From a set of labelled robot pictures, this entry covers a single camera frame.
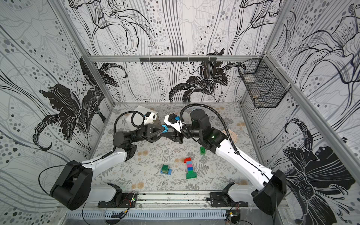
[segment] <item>black lily print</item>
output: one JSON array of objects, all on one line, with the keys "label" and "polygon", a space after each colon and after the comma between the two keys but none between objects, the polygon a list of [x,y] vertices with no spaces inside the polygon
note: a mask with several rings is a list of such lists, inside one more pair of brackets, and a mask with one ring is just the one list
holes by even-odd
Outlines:
[{"label": "black lily print", "polygon": [[87,29],[92,48],[96,53],[94,45],[95,34],[98,29],[104,29],[110,25],[115,25],[119,30],[123,30],[127,39],[126,51],[136,51],[139,45],[139,36],[136,27],[140,28],[149,38],[149,47],[155,45],[154,30],[150,27],[148,20],[136,9],[125,8],[124,0],[69,0],[71,8],[86,7],[89,10],[95,29],[90,33],[87,24],[83,24]]},{"label": "black lily print", "polygon": [[348,85],[346,108],[351,105],[355,82],[360,81],[360,18],[355,12],[358,8],[360,5],[351,4],[348,9],[350,15],[341,18],[334,32],[318,30],[307,36],[294,48],[288,59],[290,68],[300,54],[308,54],[295,79],[302,90],[306,89],[306,81],[319,64],[330,63],[339,73],[341,81]]},{"label": "black lily print", "polygon": [[41,93],[50,100],[52,108],[59,111],[58,114],[46,116],[35,127],[33,142],[43,151],[49,150],[52,144],[49,147],[40,146],[39,136],[50,124],[59,124],[64,138],[70,142],[76,127],[84,134],[89,132],[91,120],[95,114],[98,114],[103,122],[105,121],[105,117],[99,111],[99,104],[105,97],[98,85],[90,88],[81,102],[74,91],[61,84],[56,84],[50,87],[49,91],[41,91]]},{"label": "black lily print", "polygon": [[297,224],[329,225],[336,223],[334,211],[328,202],[339,208],[335,213],[342,219],[343,212],[349,214],[348,207],[340,202],[347,195],[347,190],[355,183],[354,178],[335,155],[330,147],[319,147],[314,154],[312,135],[304,122],[292,119],[285,125],[285,132],[290,123],[295,123],[303,132],[304,143],[300,148],[288,147],[283,152],[291,160],[294,168],[286,172],[287,185],[297,198],[303,212]]},{"label": "black lily print", "polygon": [[[81,70],[83,75],[85,76],[86,81],[93,87],[95,87],[98,83],[96,82],[94,76],[92,75],[92,73],[90,72],[89,68],[87,67],[87,65],[85,64],[83,58],[80,58],[80,66],[81,66]],[[118,83],[112,78],[110,77],[109,74],[107,74],[106,72],[110,69],[110,68],[120,68],[122,70],[124,70],[125,72],[125,76],[123,78],[127,78],[127,73],[124,67],[122,67],[119,64],[116,63],[104,63],[100,69],[98,69],[99,74],[101,76],[101,78],[103,79],[105,84],[109,84],[111,86],[115,86],[118,87]]]},{"label": "black lily print", "polygon": [[[214,52],[207,55],[223,55],[224,49],[219,53]],[[216,84],[228,86],[228,78],[226,77],[226,71],[233,67],[242,67],[245,69],[245,65],[242,63],[228,63],[221,68],[223,62],[201,62],[200,66],[196,70],[193,69],[192,76],[186,81],[186,83],[180,83],[173,87],[169,92],[169,100],[172,102],[173,96],[182,90],[186,90],[183,94],[183,102],[190,102],[190,96],[194,92],[201,92],[207,95],[213,96]]]}]

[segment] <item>table surface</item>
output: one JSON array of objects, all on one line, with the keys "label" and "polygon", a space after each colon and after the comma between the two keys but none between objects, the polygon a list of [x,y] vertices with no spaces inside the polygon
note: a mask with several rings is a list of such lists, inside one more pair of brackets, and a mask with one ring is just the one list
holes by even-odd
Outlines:
[{"label": "table surface", "polygon": [[[204,103],[216,109],[224,119],[229,130],[237,135],[235,143],[242,151],[253,159],[258,160],[251,143],[244,119],[238,103]],[[115,119],[123,112],[134,110],[138,105],[158,112],[162,124],[166,115],[180,114],[181,109],[187,105],[182,103],[131,103],[117,104],[110,115],[109,122],[101,137],[94,156],[105,154],[112,150],[112,136]],[[190,123],[190,112],[196,108],[188,108],[183,118]],[[211,125],[223,130],[220,120],[208,109]],[[127,115],[117,123],[117,131],[130,131]],[[229,182],[237,184],[250,184],[250,181],[228,161],[206,150],[205,155],[200,154],[200,145],[192,139],[184,138],[182,144],[161,138],[157,142],[141,141],[135,143],[138,148],[135,155],[128,161],[119,163],[101,173],[93,180],[93,184],[114,183],[124,191],[129,190],[222,190]],[[186,179],[187,167],[184,159],[191,157],[193,170],[197,178]],[[171,175],[161,174],[162,165],[169,165]]]}]

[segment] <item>black cable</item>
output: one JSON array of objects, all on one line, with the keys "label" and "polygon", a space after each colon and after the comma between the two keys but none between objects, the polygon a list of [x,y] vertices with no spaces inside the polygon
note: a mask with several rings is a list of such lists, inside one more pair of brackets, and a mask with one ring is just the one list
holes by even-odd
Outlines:
[{"label": "black cable", "polygon": [[207,109],[209,109],[210,111],[212,111],[212,112],[220,119],[220,122],[222,123],[222,126],[224,127],[224,130],[225,130],[225,132],[226,132],[226,135],[227,135],[227,137],[228,137],[228,139],[229,139],[229,141],[230,141],[230,144],[231,144],[231,146],[234,148],[234,152],[237,152],[237,154],[238,154],[241,158],[243,158],[246,162],[248,162],[250,165],[252,165],[253,167],[255,167],[258,171],[260,171],[260,172],[262,173],[262,171],[261,171],[258,167],[256,167],[254,164],[252,164],[251,162],[249,162],[247,159],[245,159],[245,158],[237,151],[236,145],[234,144],[234,141],[233,141],[233,139],[232,139],[231,136],[230,136],[229,129],[228,129],[228,127],[226,126],[226,123],[225,123],[224,119],[221,117],[221,115],[220,115],[215,109],[211,108],[211,107],[208,106],[208,105],[204,105],[204,104],[201,104],[201,103],[193,103],[193,104],[186,105],[185,107],[183,107],[183,109],[182,109],[181,112],[180,112],[180,122],[184,122],[183,112],[184,112],[187,108],[190,108],[190,107],[193,107],[193,106],[204,107],[204,108],[207,108]]},{"label": "black cable", "polygon": [[182,129],[182,127],[181,127],[180,130],[181,130],[181,133],[184,135],[184,137],[187,138],[187,139],[192,138],[195,142],[198,142],[197,140],[194,139],[193,136],[191,136],[188,128],[186,127],[186,125],[184,125],[184,127],[185,127],[185,130],[186,130],[187,134],[189,134],[189,136],[185,135],[185,132],[183,131],[183,129]]},{"label": "black cable", "polygon": [[[275,189],[275,186],[272,182],[270,182],[271,186]],[[275,225],[275,219],[276,219],[276,211],[278,210],[278,197],[276,195],[276,191],[275,191],[275,198],[276,198],[276,205],[275,205],[275,212],[274,215],[272,215],[272,219],[273,219],[273,225]]]},{"label": "black cable", "polygon": [[[239,202],[236,202],[233,206],[231,206],[230,210],[236,205],[238,204]],[[239,220],[238,222],[248,222],[249,224],[252,225],[252,223],[250,223],[249,221],[246,221],[246,220]]]},{"label": "black cable", "polygon": [[84,220],[84,222],[85,222],[87,225],[91,225],[91,224],[88,223],[88,222],[85,220],[85,218],[84,218],[84,207],[85,207],[85,204],[86,204],[86,203],[84,203],[84,206],[82,207],[81,216],[82,216],[82,219]]},{"label": "black cable", "polygon": [[133,115],[132,115],[132,117],[131,117],[131,124],[132,124],[134,127],[140,127],[140,125],[136,125],[136,124],[134,123],[134,121],[133,121],[134,115],[135,115],[136,113],[140,114],[140,115],[143,117],[143,123],[144,123],[145,117],[144,117],[144,115],[143,115],[141,112],[138,112],[138,111],[127,111],[127,112],[124,112],[124,113],[120,114],[120,116],[118,116],[118,117],[116,118],[116,120],[115,120],[115,123],[114,123],[114,134],[116,133],[117,121],[119,121],[119,119],[120,119],[123,115],[128,114],[128,113],[133,113]]},{"label": "black cable", "polygon": [[40,188],[50,197],[52,197],[47,191],[45,191],[45,189],[41,186],[41,183],[40,183],[40,176],[43,172],[45,172],[46,170],[48,169],[51,169],[51,168],[55,168],[55,167],[60,167],[60,166],[75,166],[75,165],[85,165],[85,164],[89,164],[89,163],[92,163],[92,162],[86,162],[86,163],[81,163],[81,164],[69,164],[69,165],[58,165],[58,166],[50,166],[46,169],[44,169],[43,171],[40,172],[39,176],[38,176],[38,182],[39,182],[39,185],[40,185]]},{"label": "black cable", "polygon": [[238,222],[247,222],[252,225],[252,223],[250,223],[249,221],[246,221],[246,220],[239,220]]},{"label": "black cable", "polygon": [[135,123],[134,123],[134,117],[135,117],[135,115],[136,115],[136,113],[133,113],[132,115],[131,115],[131,124],[134,126],[134,127],[136,127],[136,128],[139,128],[139,127],[141,127],[141,124],[140,125],[136,125]]},{"label": "black cable", "polygon": [[119,204],[116,206],[116,208],[119,207],[119,206],[127,199],[128,195],[131,194],[133,191],[135,191],[135,190],[132,190],[131,192],[129,192],[129,193],[125,196],[124,200],[122,200],[122,202],[119,203]]},{"label": "black cable", "polygon": [[238,204],[238,203],[239,203],[239,202],[236,202],[233,206],[231,206],[230,210],[232,210],[233,207],[234,207],[236,204]]}]

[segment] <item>floral wallpaper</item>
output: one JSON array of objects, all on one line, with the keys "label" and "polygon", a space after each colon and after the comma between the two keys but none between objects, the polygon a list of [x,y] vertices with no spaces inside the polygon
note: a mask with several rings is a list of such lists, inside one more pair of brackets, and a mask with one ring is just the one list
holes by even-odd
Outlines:
[{"label": "floral wallpaper", "polygon": [[284,0],[65,0],[91,55],[261,55]]},{"label": "floral wallpaper", "polygon": [[295,1],[270,54],[359,160],[359,1]]},{"label": "floral wallpaper", "polygon": [[117,67],[110,68],[103,80],[115,102],[239,102],[246,88],[238,67],[247,63],[104,63]]},{"label": "floral wallpaper", "polygon": [[244,110],[265,165],[286,175],[296,224],[360,223],[360,186],[290,94],[273,109],[254,108],[247,94]]},{"label": "floral wallpaper", "polygon": [[[111,105],[46,0],[2,0],[0,14],[0,222],[57,223],[38,175],[87,159]],[[42,174],[45,190],[62,169]]]},{"label": "floral wallpaper", "polygon": [[[90,55],[259,55],[284,0],[65,0]],[[97,62],[98,68],[103,63]],[[111,62],[115,102],[235,102],[244,62]]]}]

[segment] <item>wire mesh basket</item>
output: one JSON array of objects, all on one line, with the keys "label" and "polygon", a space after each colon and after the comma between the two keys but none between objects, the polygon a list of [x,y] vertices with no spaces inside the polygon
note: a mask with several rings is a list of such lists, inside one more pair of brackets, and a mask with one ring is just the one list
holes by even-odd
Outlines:
[{"label": "wire mesh basket", "polygon": [[238,67],[239,75],[255,108],[276,108],[286,94],[284,86],[261,59],[244,62],[246,69]]}]

